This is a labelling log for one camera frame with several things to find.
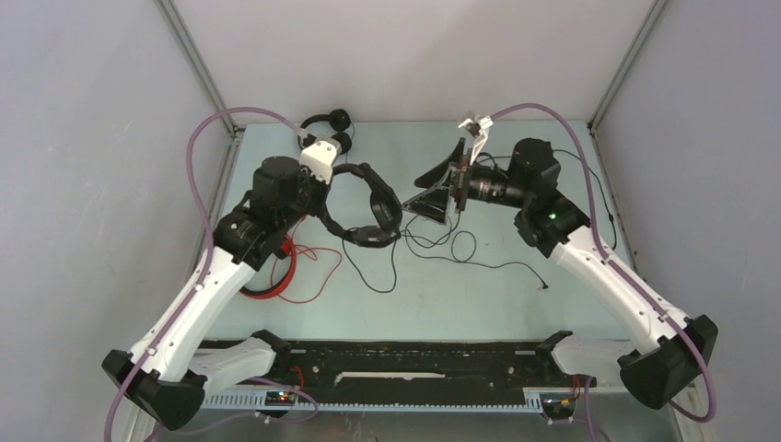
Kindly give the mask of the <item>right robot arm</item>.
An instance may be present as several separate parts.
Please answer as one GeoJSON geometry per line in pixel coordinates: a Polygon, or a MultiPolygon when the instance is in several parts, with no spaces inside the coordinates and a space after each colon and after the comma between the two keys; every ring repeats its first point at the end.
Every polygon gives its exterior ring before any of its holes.
{"type": "Polygon", "coordinates": [[[464,143],[415,180],[421,191],[403,208],[440,224],[450,208],[460,212],[470,200],[516,209],[514,225],[524,242],[573,274],[629,337],[619,342],[560,331],[537,348],[539,379],[558,385],[570,375],[593,376],[622,383],[650,409],[670,404],[702,375],[716,324],[674,307],[597,235],[589,217],[558,191],[561,165],[550,143],[520,140],[504,169],[468,164],[464,143]]]}

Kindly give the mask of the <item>black headset with microphone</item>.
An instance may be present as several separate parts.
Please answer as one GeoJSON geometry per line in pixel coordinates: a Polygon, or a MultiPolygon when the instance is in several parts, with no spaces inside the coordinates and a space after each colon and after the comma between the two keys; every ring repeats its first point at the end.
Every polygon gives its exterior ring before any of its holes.
{"type": "MultiPolygon", "coordinates": [[[[367,183],[367,185],[369,186],[369,189],[371,190],[371,193],[370,193],[370,196],[369,196],[369,205],[370,205],[372,214],[375,216],[375,218],[378,219],[378,221],[381,222],[381,224],[385,223],[386,222],[386,218],[390,220],[390,218],[387,216],[387,215],[390,215],[390,212],[389,212],[390,209],[388,208],[388,207],[390,207],[389,206],[390,200],[388,199],[388,197],[384,196],[384,193],[380,193],[379,196],[375,196],[374,189],[377,186],[372,184],[372,182],[374,182],[376,180],[374,180],[374,179],[367,180],[366,177],[365,177],[364,172],[361,171],[361,168],[359,166],[361,166],[361,165],[344,162],[343,164],[338,165],[335,168],[334,175],[337,174],[336,172],[345,172],[345,173],[350,173],[353,176],[356,176],[356,177],[358,177],[361,180],[364,180],[367,183]],[[353,173],[353,169],[354,169],[353,166],[358,167],[358,169],[357,169],[358,170],[358,175],[355,175],[353,173]]],[[[608,216],[608,221],[609,221],[610,226],[612,228],[613,242],[612,242],[611,247],[612,247],[612,250],[615,250],[617,248],[617,246],[618,246],[618,232],[617,232],[617,228],[616,228],[614,215],[611,212],[610,205],[608,203],[608,197],[605,194],[605,191],[604,191],[604,188],[603,188],[603,185],[602,185],[602,181],[600,180],[600,177],[598,176],[598,174],[591,167],[589,167],[589,173],[596,180],[597,185],[598,185],[599,190],[600,190],[601,197],[603,198],[605,212],[606,212],[606,214],[608,216]]],[[[409,231],[408,226],[405,229],[402,229],[402,230],[399,230],[397,228],[396,231],[393,232],[393,233],[396,234],[396,237],[392,238],[391,242],[390,242],[390,246],[391,246],[391,249],[390,249],[390,268],[391,268],[392,275],[393,275],[393,281],[392,281],[392,286],[389,289],[386,289],[386,290],[377,289],[376,287],[372,286],[367,281],[366,277],[363,275],[363,273],[361,272],[360,268],[355,263],[355,261],[350,257],[350,255],[349,255],[349,253],[347,251],[346,243],[350,242],[350,241],[347,241],[346,239],[341,239],[341,241],[342,241],[342,249],[343,249],[344,256],[350,262],[350,264],[354,267],[354,269],[357,271],[357,274],[360,277],[361,281],[364,283],[364,285],[369,290],[371,290],[371,291],[373,291],[375,293],[378,293],[378,294],[392,293],[395,290],[395,288],[396,288],[396,286],[398,284],[398,273],[397,273],[396,262],[395,262],[395,250],[396,250],[396,244],[397,244],[396,241],[399,238],[404,238],[404,241],[405,241],[405,244],[406,244],[408,250],[416,258],[424,259],[424,260],[444,260],[444,261],[447,261],[447,262],[453,262],[453,263],[463,264],[463,265],[479,266],[479,267],[483,267],[483,268],[486,268],[486,269],[492,269],[492,270],[500,269],[500,268],[507,267],[507,266],[510,266],[510,265],[519,265],[519,266],[525,267],[527,270],[532,272],[532,274],[540,281],[540,283],[542,285],[541,286],[541,290],[546,290],[547,288],[549,288],[549,286],[542,279],[542,277],[539,275],[539,273],[536,272],[531,266],[529,266],[525,262],[504,262],[504,263],[501,263],[501,264],[498,264],[498,265],[489,265],[489,264],[480,263],[480,262],[473,262],[472,261],[473,255],[475,254],[475,252],[478,249],[478,247],[477,247],[477,239],[476,239],[476,237],[474,236],[474,234],[471,231],[468,231],[468,230],[456,231],[456,228],[458,227],[459,222],[460,222],[460,215],[457,216],[455,224],[453,224],[451,221],[448,221],[448,223],[449,223],[448,224],[448,226],[449,226],[448,227],[448,231],[441,238],[439,238],[437,240],[431,240],[429,238],[416,236],[416,235],[414,235],[413,233],[411,233],[409,231]],[[461,235],[461,234],[469,236],[470,238],[472,238],[472,242],[473,242],[472,254],[465,260],[459,259],[456,256],[455,251],[454,251],[456,238],[459,235],[461,235]],[[410,245],[409,240],[412,240],[413,243],[417,245],[417,247],[420,247],[422,249],[432,249],[432,248],[437,247],[437,246],[445,245],[446,243],[448,243],[448,241],[450,241],[450,257],[447,257],[447,256],[424,256],[424,255],[420,255],[410,245]],[[423,244],[423,243],[419,242],[419,240],[422,240],[423,242],[427,241],[429,244],[428,245],[423,244]]]]}

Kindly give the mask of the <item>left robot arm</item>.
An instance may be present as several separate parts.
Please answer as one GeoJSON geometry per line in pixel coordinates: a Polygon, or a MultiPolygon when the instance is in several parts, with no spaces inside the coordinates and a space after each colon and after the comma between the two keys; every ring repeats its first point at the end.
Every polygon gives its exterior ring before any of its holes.
{"type": "Polygon", "coordinates": [[[259,376],[274,384],[287,379],[285,343],[266,331],[210,356],[195,353],[228,301],[282,252],[291,227],[321,214],[333,170],[331,160],[309,155],[262,162],[239,204],[212,228],[192,276],[156,324],[130,350],[104,357],[101,367],[122,398],[173,431],[220,390],[259,376]]]}

